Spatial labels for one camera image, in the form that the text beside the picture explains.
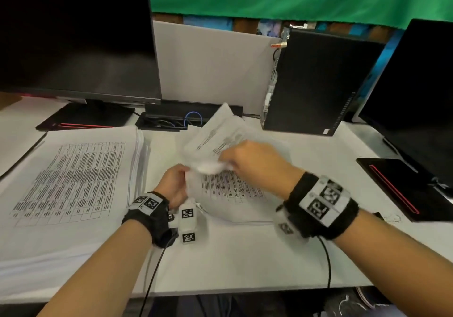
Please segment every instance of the white marker cube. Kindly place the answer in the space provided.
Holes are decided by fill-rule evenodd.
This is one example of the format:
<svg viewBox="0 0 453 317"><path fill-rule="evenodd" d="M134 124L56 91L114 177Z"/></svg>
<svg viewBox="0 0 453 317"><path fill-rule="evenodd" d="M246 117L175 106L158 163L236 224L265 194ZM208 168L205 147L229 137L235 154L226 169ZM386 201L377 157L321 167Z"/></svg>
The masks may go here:
<svg viewBox="0 0 453 317"><path fill-rule="evenodd" d="M192 244L197 240L197 206L194 199L188 199L179 207L178 233L182 244Z"/></svg>

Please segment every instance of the computer monitor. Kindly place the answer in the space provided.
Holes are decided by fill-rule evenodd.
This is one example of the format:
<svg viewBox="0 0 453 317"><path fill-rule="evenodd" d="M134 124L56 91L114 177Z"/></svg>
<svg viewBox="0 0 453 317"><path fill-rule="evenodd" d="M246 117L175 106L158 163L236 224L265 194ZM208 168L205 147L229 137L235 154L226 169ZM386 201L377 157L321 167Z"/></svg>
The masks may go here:
<svg viewBox="0 0 453 317"><path fill-rule="evenodd" d="M453 188L453 22L413 19L360 117Z"/></svg>
<svg viewBox="0 0 453 317"><path fill-rule="evenodd" d="M161 98L149 0L0 0L0 90Z"/></svg>

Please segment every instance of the hand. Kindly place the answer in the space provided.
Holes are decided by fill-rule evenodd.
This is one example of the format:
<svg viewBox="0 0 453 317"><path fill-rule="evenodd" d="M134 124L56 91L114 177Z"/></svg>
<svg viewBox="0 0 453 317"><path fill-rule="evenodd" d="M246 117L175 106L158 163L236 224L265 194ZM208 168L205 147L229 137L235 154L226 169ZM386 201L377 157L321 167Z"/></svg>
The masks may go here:
<svg viewBox="0 0 453 317"><path fill-rule="evenodd" d="M284 200L305 172L288 163L271 145L249 140L224 150L219 160L230 162L248 183Z"/></svg>
<svg viewBox="0 0 453 317"><path fill-rule="evenodd" d="M190 168L182 164L173 166L164 173L154 191L170 201L170 209L179 207L186 199L186 171Z"/></svg>

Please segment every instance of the stack of paper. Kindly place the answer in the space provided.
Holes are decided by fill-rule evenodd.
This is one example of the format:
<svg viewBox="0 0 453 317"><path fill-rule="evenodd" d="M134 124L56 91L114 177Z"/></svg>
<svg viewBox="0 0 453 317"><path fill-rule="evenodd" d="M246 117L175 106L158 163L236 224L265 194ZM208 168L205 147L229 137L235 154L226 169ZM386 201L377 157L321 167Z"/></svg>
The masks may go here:
<svg viewBox="0 0 453 317"><path fill-rule="evenodd" d="M49 132L0 195L0 295L62 285L141 193L135 126Z"/></svg>
<svg viewBox="0 0 453 317"><path fill-rule="evenodd" d="M176 147L185 163L196 167L200 161L217 161L223 150L246 139L270 143L290 161L289 149L284 143L246 125L232 113L228 104L223 104L202 128L189 125L187 131L181 131ZM232 171L216 175L189 171L186 181L188 195L195 198L205 212L235 223L270 222L281 202L252 187Z"/></svg>

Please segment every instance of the forearm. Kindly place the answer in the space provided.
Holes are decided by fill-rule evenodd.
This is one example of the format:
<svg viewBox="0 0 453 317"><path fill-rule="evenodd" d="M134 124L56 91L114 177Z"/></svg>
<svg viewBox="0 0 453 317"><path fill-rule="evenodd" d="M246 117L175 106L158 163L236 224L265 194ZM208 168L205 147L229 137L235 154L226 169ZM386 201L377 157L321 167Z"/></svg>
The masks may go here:
<svg viewBox="0 0 453 317"><path fill-rule="evenodd" d="M141 223L125 222L61 287L38 316L121 316L151 241L149 231Z"/></svg>
<svg viewBox="0 0 453 317"><path fill-rule="evenodd" d="M453 263L405 233L360 210L334 242L406 315L453 314Z"/></svg>

